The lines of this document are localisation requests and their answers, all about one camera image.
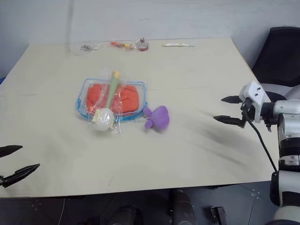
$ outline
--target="floor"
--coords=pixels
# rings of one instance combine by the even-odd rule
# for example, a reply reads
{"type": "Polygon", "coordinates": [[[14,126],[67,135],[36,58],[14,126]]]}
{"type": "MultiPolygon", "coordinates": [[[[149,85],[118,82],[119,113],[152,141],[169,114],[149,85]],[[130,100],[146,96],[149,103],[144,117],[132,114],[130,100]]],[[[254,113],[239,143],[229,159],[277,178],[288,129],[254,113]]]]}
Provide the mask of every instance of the floor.
{"type": "MultiPolygon", "coordinates": [[[[183,190],[194,205],[198,225],[217,224],[210,214],[212,206],[224,207],[229,225],[263,225],[272,220],[277,210],[270,201],[269,188],[270,182],[267,181],[183,190]]],[[[65,198],[60,225],[77,225],[88,218],[105,225],[113,212],[127,204],[134,204],[142,210],[145,225],[169,225],[167,199],[167,189],[65,198]]],[[[0,202],[0,224],[57,225],[64,199],[0,199],[0,202]]]]}

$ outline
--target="white tabletop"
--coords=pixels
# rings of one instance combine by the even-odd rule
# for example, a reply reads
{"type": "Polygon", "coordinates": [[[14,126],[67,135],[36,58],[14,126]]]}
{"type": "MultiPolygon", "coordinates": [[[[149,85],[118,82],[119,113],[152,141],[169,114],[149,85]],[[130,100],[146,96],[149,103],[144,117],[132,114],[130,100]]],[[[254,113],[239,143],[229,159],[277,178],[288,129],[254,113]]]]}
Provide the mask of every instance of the white tabletop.
{"type": "MultiPolygon", "coordinates": [[[[41,166],[26,179],[0,188],[0,196],[61,196],[270,180],[272,167],[250,126],[222,124],[215,115],[241,117],[238,95],[254,80],[229,38],[184,40],[195,47],[146,52],[103,47],[78,57],[67,45],[30,45],[0,85],[0,144],[23,149],[0,159],[8,176],[41,166]],[[162,133],[144,123],[123,123],[123,134],[95,132],[75,111],[86,78],[104,68],[147,84],[151,109],[165,105],[170,125],[162,133]]],[[[257,124],[275,161],[277,133],[257,124]]]]}

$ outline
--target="purple toy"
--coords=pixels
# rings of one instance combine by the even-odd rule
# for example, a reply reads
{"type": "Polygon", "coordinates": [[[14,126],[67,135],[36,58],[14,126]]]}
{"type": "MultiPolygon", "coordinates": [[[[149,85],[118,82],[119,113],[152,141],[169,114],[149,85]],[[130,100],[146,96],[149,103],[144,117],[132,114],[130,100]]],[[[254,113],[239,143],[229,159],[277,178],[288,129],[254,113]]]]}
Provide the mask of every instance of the purple toy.
{"type": "Polygon", "coordinates": [[[144,114],[149,117],[145,123],[145,128],[148,129],[152,126],[158,129],[166,129],[169,125],[170,117],[167,108],[163,105],[156,108],[153,112],[148,107],[143,110],[144,114]]]}

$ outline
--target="chair backrest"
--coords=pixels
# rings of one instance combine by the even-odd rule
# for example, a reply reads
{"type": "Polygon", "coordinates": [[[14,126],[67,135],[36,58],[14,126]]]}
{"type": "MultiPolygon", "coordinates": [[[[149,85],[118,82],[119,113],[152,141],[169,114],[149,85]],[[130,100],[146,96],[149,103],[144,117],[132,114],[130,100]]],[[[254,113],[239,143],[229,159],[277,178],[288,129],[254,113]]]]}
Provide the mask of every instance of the chair backrest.
{"type": "Polygon", "coordinates": [[[299,85],[300,28],[271,28],[252,71],[260,83],[299,85]]]}

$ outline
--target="gray wall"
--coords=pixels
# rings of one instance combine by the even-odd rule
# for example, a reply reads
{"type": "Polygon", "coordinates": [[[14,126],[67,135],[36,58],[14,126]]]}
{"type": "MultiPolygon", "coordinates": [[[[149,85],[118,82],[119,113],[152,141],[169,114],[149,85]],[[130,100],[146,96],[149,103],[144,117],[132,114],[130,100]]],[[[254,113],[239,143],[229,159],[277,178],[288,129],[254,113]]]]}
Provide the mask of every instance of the gray wall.
{"type": "Polygon", "coordinates": [[[231,37],[250,66],[270,27],[300,26],[300,0],[0,0],[0,77],[30,44],[231,37]]]}

